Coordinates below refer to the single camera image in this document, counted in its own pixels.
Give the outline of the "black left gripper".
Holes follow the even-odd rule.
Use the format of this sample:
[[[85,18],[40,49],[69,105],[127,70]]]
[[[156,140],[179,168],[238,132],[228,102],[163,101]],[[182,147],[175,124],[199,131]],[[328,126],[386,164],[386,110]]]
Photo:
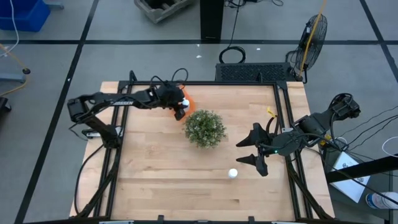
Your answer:
[[[185,116],[185,109],[182,107],[179,107],[179,104],[182,103],[181,102],[171,102],[171,101],[167,101],[167,99],[165,98],[165,91],[166,88],[170,86],[169,84],[166,85],[160,85],[155,93],[157,95],[157,103],[156,106],[161,107],[161,108],[173,108],[175,113],[174,113],[174,117],[177,121],[180,121],[181,119],[184,118]]]

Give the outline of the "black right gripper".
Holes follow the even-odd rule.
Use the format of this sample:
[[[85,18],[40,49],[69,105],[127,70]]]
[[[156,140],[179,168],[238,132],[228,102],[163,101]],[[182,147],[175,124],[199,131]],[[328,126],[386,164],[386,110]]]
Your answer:
[[[303,144],[304,136],[298,131],[289,131],[280,134],[268,134],[259,123],[254,123],[249,135],[236,144],[236,147],[256,146],[257,156],[250,154],[239,157],[237,162],[245,164],[256,164],[258,173],[265,177],[268,175],[265,158],[273,154],[289,156],[299,150]]]

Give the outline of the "orange plastic basket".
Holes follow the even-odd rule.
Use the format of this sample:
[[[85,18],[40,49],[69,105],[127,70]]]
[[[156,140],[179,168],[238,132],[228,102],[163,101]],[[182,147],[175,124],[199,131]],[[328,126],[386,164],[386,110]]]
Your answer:
[[[182,118],[182,121],[185,121],[192,113],[195,112],[196,105],[195,101],[193,100],[193,97],[189,94],[186,88],[183,89],[183,93],[185,95],[185,99],[189,101],[188,107],[184,109],[185,116]]]

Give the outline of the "green potted plant, black pot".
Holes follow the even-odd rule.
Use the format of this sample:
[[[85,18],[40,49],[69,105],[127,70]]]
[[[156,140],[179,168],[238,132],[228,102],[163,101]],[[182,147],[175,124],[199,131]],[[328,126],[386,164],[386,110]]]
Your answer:
[[[214,111],[197,110],[184,123],[185,137],[196,147],[216,147],[226,137],[223,119]]]

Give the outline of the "black perforated metal box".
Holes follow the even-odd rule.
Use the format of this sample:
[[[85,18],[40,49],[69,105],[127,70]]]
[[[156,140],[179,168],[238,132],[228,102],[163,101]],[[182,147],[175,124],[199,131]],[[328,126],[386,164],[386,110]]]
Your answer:
[[[215,80],[220,82],[294,82],[288,62],[278,63],[218,63]]]

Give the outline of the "black upright tower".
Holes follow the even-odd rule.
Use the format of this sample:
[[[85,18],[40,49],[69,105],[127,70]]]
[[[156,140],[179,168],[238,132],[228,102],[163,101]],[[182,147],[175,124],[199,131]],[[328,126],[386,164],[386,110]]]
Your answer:
[[[202,40],[221,40],[224,0],[200,0],[200,32]]]

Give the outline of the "white cardboard box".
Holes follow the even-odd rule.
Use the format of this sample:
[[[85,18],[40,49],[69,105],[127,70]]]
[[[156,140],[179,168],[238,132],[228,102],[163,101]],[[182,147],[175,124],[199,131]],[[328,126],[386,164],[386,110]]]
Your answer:
[[[336,162],[334,163],[333,170],[336,169],[340,170],[358,164],[359,163],[356,160],[354,160],[351,156],[349,156],[345,152],[342,152],[338,156]],[[364,186],[356,183],[353,180],[342,180],[339,182],[332,182],[331,185],[356,203],[359,202],[365,189]]]

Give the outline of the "black flat bar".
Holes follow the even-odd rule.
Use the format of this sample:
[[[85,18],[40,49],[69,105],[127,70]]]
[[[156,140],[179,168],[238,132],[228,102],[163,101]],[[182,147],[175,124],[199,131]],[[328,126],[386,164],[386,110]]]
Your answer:
[[[398,170],[398,157],[388,156],[340,170],[335,169],[326,174],[326,180],[328,183],[339,182],[394,170]]]

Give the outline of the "black floor fan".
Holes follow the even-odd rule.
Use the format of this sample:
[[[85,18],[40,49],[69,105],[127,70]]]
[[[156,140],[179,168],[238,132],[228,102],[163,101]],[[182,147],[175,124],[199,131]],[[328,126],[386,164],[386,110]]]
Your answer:
[[[323,14],[312,16],[305,24],[297,48],[286,53],[285,62],[290,63],[296,81],[306,84],[307,72],[322,50],[327,27],[327,18]]]

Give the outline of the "white cylindrical canister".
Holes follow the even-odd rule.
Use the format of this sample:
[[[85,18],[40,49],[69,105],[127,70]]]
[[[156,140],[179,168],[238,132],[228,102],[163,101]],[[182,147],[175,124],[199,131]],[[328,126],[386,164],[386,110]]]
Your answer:
[[[397,192],[383,192],[384,196],[389,197],[398,202]],[[398,204],[386,199],[378,194],[367,194],[365,197],[366,203],[373,209],[391,209],[398,210]]]

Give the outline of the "grey stand base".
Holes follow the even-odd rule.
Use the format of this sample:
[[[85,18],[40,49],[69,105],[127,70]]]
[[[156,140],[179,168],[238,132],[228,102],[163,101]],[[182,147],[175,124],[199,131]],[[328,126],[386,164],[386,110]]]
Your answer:
[[[0,81],[2,81],[2,82],[24,83],[26,80],[27,80],[27,77],[23,73],[1,73],[0,72]]]

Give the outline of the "black floor object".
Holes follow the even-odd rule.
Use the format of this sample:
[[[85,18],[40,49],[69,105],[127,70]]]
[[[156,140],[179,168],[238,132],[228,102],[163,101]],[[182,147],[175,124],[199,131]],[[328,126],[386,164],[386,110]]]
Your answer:
[[[0,96],[0,113],[10,112],[12,110],[9,100]]]

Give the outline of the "blue plastic bin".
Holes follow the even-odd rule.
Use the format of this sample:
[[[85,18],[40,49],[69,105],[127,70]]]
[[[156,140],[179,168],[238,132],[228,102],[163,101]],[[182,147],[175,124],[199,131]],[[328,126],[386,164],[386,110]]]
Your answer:
[[[38,32],[50,9],[44,0],[0,0],[0,29]]]

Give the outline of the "black aluminium table frame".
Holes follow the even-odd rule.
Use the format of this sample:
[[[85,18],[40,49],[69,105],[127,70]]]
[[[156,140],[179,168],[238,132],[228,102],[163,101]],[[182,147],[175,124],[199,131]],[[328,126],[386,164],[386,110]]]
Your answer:
[[[78,218],[139,222],[188,221],[296,221],[316,217],[287,171],[294,167],[315,200],[333,214],[320,156],[304,150],[290,158],[266,159],[269,175],[237,158],[255,153],[255,147],[236,147],[254,123],[289,127],[309,114],[300,82],[223,83],[187,82],[185,88],[196,109],[214,111],[223,119],[226,137],[214,149],[199,149],[185,137],[183,123],[171,110],[106,109],[105,123],[124,129],[119,149],[103,149],[100,139],[88,141],[86,166],[81,173],[76,206]],[[237,169],[235,179],[228,177]]]

